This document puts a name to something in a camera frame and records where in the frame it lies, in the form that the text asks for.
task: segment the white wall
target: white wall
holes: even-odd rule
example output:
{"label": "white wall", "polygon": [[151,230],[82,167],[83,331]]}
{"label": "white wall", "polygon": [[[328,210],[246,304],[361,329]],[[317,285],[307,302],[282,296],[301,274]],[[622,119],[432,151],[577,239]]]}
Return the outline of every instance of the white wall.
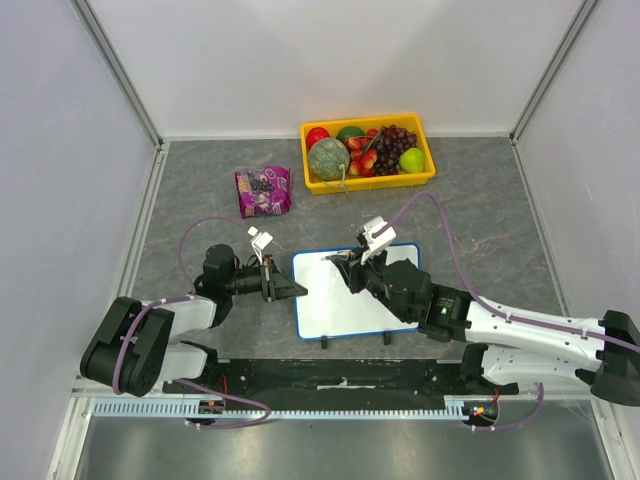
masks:
{"label": "white wall", "polygon": [[416,111],[514,126],[580,0],[92,0],[165,136]]}
{"label": "white wall", "polygon": [[0,477],[44,478],[153,148],[67,0],[0,7]]}
{"label": "white wall", "polygon": [[[600,6],[520,152],[569,310],[640,325],[640,3]],[[640,409],[618,409],[640,455]]]}

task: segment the metal panel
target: metal panel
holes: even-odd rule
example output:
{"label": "metal panel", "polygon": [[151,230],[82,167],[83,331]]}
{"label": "metal panel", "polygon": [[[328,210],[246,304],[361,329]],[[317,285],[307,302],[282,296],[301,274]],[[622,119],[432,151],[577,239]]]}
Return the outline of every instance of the metal panel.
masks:
{"label": "metal panel", "polygon": [[136,274],[138,273],[138,265],[140,264],[140,256],[142,255],[144,241],[147,237],[147,230],[149,229],[149,222],[151,221],[151,215],[153,213],[153,206],[155,205],[156,195],[160,188],[164,166],[167,162],[168,151],[169,144],[164,144],[161,148],[157,149],[153,158],[153,167],[151,167],[142,205],[138,213],[138,220],[136,221],[131,244],[127,252],[124,271],[118,285],[117,295],[119,296],[131,295],[131,291],[133,290],[133,284],[136,279]]}
{"label": "metal panel", "polygon": [[75,476],[80,454],[86,446],[85,439],[93,407],[94,401],[90,398],[69,400],[47,479],[67,479]]}
{"label": "metal panel", "polygon": [[[531,405],[503,408],[508,421]],[[177,419],[94,418],[81,464],[92,480],[614,478],[589,402],[547,403],[535,422],[511,431],[471,433],[459,425],[283,420],[216,432]]]}
{"label": "metal panel", "polygon": [[76,11],[78,12],[78,16],[80,17],[80,19],[85,24],[87,31],[89,32],[89,35],[91,35],[91,38],[96,44],[96,47],[98,47],[98,50],[100,51],[100,54],[104,58],[104,61],[107,64],[107,67],[113,74],[113,78],[115,79],[116,83],[122,90],[122,93],[124,94],[124,96],[127,98],[127,101],[131,105],[131,108],[133,108],[133,111],[138,117],[138,120],[140,120],[140,123],[144,128],[144,131],[147,133],[147,135],[149,136],[151,141],[154,143],[154,145],[156,146],[162,145],[162,137],[160,136],[158,129],[156,128],[156,126],[153,123],[153,120],[151,120],[151,117],[147,113],[147,110],[145,109],[142,103],[142,100],[140,100],[140,97],[136,92],[136,89],[133,86],[133,83],[129,79],[129,76],[127,75],[126,70],[122,66],[122,63],[118,58],[118,55],[113,49],[113,46],[111,45],[111,42],[107,37],[107,34],[102,28],[100,21],[96,17],[96,14],[93,11],[93,8],[89,4],[89,1],[88,0],[71,0],[71,3],[73,4]]}
{"label": "metal panel", "polygon": [[599,2],[600,0],[583,0],[580,8],[578,8],[578,11],[573,17],[569,28],[562,37],[560,44],[556,48],[556,51],[551,57],[547,68],[542,74],[542,78],[531,94],[531,97],[529,98],[527,105],[524,107],[522,114],[520,114],[520,118],[516,122],[515,127],[513,127],[511,138],[514,142],[517,142],[520,139],[520,137],[522,136],[522,132],[525,128],[527,128],[531,117],[535,114],[538,106],[540,105],[540,102],[542,102],[542,100],[544,99],[544,96],[549,90],[549,87],[553,83],[556,75],[562,68],[562,65],[564,65],[565,60],[571,52],[571,49],[575,45],[575,42],[582,32],[583,27],[586,25],[589,17],[593,13],[595,7]]}

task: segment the grape bunch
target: grape bunch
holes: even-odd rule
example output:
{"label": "grape bunch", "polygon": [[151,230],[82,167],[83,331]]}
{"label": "grape bunch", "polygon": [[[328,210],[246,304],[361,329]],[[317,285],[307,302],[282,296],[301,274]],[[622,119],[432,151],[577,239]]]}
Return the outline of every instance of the grape bunch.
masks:
{"label": "grape bunch", "polygon": [[276,187],[265,178],[254,178],[251,180],[251,191],[254,193],[272,193]]}
{"label": "grape bunch", "polygon": [[415,147],[418,137],[406,128],[382,127],[372,148],[378,152],[378,160],[373,166],[373,176],[396,175],[400,170],[400,155],[411,147]]}

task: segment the red tomato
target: red tomato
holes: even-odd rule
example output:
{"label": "red tomato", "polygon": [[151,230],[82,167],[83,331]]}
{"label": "red tomato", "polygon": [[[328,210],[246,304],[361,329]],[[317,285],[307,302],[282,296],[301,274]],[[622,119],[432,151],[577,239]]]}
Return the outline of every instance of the red tomato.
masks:
{"label": "red tomato", "polygon": [[309,133],[307,133],[307,138],[305,139],[307,148],[311,148],[313,144],[318,140],[322,140],[323,138],[327,138],[329,136],[329,132],[327,132],[327,130],[322,127],[312,128],[311,130],[309,130]]}

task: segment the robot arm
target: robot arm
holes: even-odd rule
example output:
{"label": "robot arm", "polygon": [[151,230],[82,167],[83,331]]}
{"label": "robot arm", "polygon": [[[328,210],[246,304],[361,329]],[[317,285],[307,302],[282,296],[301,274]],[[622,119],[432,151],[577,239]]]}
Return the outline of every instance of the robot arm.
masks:
{"label": "robot arm", "polygon": [[[389,228],[377,238],[373,235],[384,225],[382,218],[373,219],[357,237],[360,246],[328,257],[351,293],[367,290],[400,321],[417,322],[418,332],[433,340],[506,346],[488,347],[481,359],[483,377],[492,383],[521,382],[524,377],[544,373],[561,376],[565,382],[569,377],[590,385],[591,393],[602,399],[640,405],[640,390],[629,378],[633,369],[640,370],[639,356],[586,335],[594,332],[636,343],[640,334],[626,314],[609,311],[603,320],[560,317],[482,299],[504,311],[506,318],[502,318],[476,302],[468,292],[431,282],[431,275],[409,260],[387,265],[385,249],[395,238],[395,232]],[[549,327],[510,321],[512,316]],[[584,334],[553,326],[571,326]]]}
{"label": "robot arm", "polygon": [[[256,234],[254,240],[265,234]],[[149,310],[136,330],[135,344],[127,348],[122,361],[119,376],[122,392],[141,397],[158,381],[200,376],[208,357],[206,349],[174,338],[220,325],[229,314],[235,295],[260,293],[270,303],[307,294],[306,288],[280,272],[271,256],[262,255],[263,245],[252,241],[252,246],[256,260],[245,266],[239,265],[228,245],[209,248],[203,273],[195,281],[197,296]],[[82,357],[82,376],[111,385],[122,337],[147,303],[119,297],[111,304]]]}

